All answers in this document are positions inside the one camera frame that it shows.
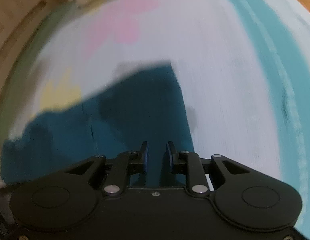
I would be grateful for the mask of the floral light blue bed sheet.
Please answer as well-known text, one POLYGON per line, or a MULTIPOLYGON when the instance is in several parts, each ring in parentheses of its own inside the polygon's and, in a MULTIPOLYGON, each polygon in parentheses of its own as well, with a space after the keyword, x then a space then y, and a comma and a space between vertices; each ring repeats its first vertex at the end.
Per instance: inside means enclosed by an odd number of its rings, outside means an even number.
POLYGON ((67 3, 35 31, 0 103, 0 146, 146 68, 169 64, 194 150, 292 185, 310 238, 310 13, 296 0, 67 3))

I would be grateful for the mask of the teal pants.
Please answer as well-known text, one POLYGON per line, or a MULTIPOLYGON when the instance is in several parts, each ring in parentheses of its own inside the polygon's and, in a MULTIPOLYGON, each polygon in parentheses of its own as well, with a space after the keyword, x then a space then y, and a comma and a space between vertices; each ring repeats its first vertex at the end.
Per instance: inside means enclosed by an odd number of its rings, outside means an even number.
POLYGON ((1 178, 33 180, 94 155, 108 159, 148 142, 147 186, 158 186, 166 144, 193 151, 183 94, 169 64, 140 70, 62 111, 44 112, 4 142, 1 178))

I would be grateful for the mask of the wooden bed frame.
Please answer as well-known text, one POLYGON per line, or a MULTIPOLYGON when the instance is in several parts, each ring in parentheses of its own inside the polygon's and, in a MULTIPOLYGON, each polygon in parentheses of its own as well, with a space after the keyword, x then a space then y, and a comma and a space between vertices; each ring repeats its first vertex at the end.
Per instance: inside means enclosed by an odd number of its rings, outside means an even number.
POLYGON ((24 46, 58 5, 71 0, 0 0, 0 96, 24 46))

